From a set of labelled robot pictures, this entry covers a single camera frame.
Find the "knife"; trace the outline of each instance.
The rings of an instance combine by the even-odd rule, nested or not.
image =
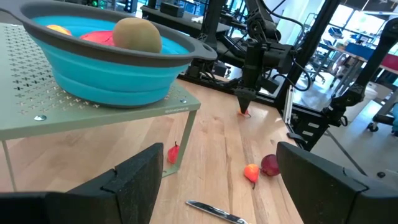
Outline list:
[[[187,200],[187,204],[202,210],[204,212],[210,213],[212,215],[217,216],[218,218],[222,218],[226,221],[229,221],[230,223],[235,223],[235,224],[249,224],[248,222],[246,222],[243,218],[239,218],[236,217],[234,215],[231,215],[227,212],[222,211],[221,209],[212,207],[210,205],[204,204],[204,203],[200,203],[197,201],[193,201],[193,200]]]

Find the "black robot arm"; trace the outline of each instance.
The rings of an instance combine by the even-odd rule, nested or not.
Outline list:
[[[332,99],[330,105],[322,110],[323,114],[334,122],[341,122],[347,106],[354,106],[364,99],[364,92],[369,81],[379,68],[388,51],[398,41],[398,18],[390,20],[380,37],[380,43],[375,49],[372,57],[359,74],[357,80],[340,97]]]
[[[279,42],[280,32],[263,0],[245,0],[248,8],[248,33],[260,43]]]

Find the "floor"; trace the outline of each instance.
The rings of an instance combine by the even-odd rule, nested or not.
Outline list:
[[[328,105],[333,77],[327,73],[323,75],[325,84],[317,77],[309,91],[295,93],[297,103],[318,110]],[[306,85],[305,79],[299,84]],[[391,127],[385,124],[380,124],[376,133],[366,129],[380,108],[381,105],[372,101],[347,127],[330,127],[312,152],[398,188],[398,138],[391,135]],[[387,176],[380,179],[378,172],[385,172]]]

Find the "red fruit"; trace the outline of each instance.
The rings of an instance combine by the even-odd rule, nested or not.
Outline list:
[[[175,146],[173,146],[169,151],[167,151],[167,160],[171,164],[175,164],[178,158],[178,152],[180,150],[180,146],[177,145],[177,142],[175,142]]]
[[[244,176],[254,184],[253,189],[256,187],[256,182],[259,179],[259,173],[259,166],[255,164],[249,164],[243,170]]]
[[[249,110],[246,110],[246,112],[244,112],[244,113],[242,113],[242,111],[239,110],[238,113],[241,115],[249,115]]]
[[[279,175],[279,166],[276,159],[276,155],[271,154],[264,157],[261,161],[261,173],[266,174],[268,176],[276,176]]]
[[[97,44],[114,46],[112,31],[94,31],[82,35],[80,38],[83,40],[96,42]]]

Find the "window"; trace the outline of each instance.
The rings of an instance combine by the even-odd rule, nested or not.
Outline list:
[[[383,23],[382,19],[355,11],[346,28],[365,34],[377,34]]]
[[[353,13],[353,11],[354,9],[350,7],[339,5],[333,17],[330,20],[330,24],[343,27],[347,23],[347,20],[351,15],[351,13]]]

